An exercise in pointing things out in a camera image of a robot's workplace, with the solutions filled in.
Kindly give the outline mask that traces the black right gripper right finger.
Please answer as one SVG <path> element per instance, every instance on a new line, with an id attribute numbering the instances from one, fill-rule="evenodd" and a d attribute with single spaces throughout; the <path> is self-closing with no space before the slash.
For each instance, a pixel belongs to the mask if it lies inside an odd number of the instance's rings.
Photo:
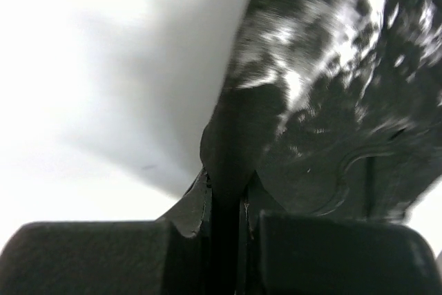
<path id="1" fill-rule="evenodd" d="M 400 225 L 297 216 L 253 176 L 240 204 L 239 294 L 440 294 L 427 242 Z"/>

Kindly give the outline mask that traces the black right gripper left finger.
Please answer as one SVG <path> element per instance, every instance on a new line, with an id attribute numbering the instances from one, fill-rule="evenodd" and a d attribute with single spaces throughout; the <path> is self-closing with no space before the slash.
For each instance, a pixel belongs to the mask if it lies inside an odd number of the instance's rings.
<path id="1" fill-rule="evenodd" d="M 1 293 L 203 294 L 210 215 L 201 171 L 154 221 L 28 223 L 1 253 Z"/>

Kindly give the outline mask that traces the black white patterned jeans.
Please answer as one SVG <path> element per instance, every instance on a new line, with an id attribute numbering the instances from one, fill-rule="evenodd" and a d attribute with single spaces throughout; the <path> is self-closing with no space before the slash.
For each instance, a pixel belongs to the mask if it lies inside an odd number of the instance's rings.
<path id="1" fill-rule="evenodd" d="M 441 177 L 441 0 L 249 0 L 200 158 L 207 294 L 239 294 L 253 176 L 294 215 L 405 227 Z"/>

